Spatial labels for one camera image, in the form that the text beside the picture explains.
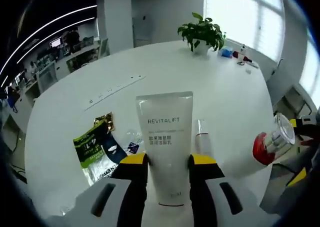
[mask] computer screen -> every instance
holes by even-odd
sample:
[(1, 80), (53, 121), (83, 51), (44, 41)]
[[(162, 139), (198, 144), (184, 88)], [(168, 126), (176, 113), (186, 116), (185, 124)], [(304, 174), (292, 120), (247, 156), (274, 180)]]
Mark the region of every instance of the computer screen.
[(56, 47), (61, 45), (61, 38), (57, 38), (50, 42), (50, 47)]

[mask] white pot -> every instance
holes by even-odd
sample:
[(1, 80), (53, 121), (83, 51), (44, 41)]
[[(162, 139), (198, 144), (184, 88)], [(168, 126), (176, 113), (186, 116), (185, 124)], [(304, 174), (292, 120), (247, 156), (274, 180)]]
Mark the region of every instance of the white pot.
[[(195, 48), (194, 44), (196, 41), (200, 41), (200, 44)], [(206, 56), (210, 47), (211, 45), (206, 45), (206, 42), (204, 40), (193, 39), (193, 53), (195, 55)]]

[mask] white round table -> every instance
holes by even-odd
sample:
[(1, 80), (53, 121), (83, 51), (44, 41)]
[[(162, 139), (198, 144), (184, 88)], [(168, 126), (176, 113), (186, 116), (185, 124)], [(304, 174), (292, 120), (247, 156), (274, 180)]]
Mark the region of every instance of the white round table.
[[(85, 111), (85, 100), (137, 75), (145, 78)], [(184, 91), (193, 91), (192, 118), (206, 120), (220, 166), (250, 154), (255, 136), (272, 130), (273, 109), (260, 69), (238, 65), (236, 59), (211, 50), (206, 57), (194, 56), (182, 41), (146, 45), (99, 59), (54, 84), (33, 107), (25, 140), (25, 170), (40, 216), (61, 215), (89, 187), (73, 139), (89, 130), (95, 117), (113, 113), (116, 129), (112, 134), (121, 145), (128, 130), (140, 131), (136, 96)], [(269, 166), (243, 179), (257, 204), (270, 173)], [(157, 206), (149, 192), (147, 201)]]

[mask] potted plant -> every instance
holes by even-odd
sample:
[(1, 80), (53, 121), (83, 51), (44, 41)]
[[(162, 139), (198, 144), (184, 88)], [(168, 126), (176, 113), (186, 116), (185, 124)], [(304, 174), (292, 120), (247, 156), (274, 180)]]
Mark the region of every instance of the potted plant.
[(212, 23), (212, 18), (203, 18), (198, 13), (192, 13), (193, 17), (198, 19), (198, 23), (185, 23), (178, 28), (178, 35), (181, 34), (182, 40), (187, 40), (191, 51), (207, 55), (210, 47), (214, 51), (220, 50), (225, 44), (226, 33), (222, 33), (220, 26)]

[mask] green plant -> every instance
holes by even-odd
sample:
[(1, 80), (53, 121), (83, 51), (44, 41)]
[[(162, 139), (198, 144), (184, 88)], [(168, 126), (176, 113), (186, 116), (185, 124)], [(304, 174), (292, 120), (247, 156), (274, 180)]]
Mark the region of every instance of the green plant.
[(206, 45), (214, 48), (214, 51), (220, 50), (225, 44), (226, 32), (222, 34), (220, 26), (212, 23), (212, 18), (203, 18), (198, 13), (192, 13), (193, 17), (198, 19), (198, 23), (185, 23), (178, 28), (178, 35), (181, 34), (182, 40), (187, 40), (191, 46), (191, 51), (200, 44), (200, 40), (205, 41)]

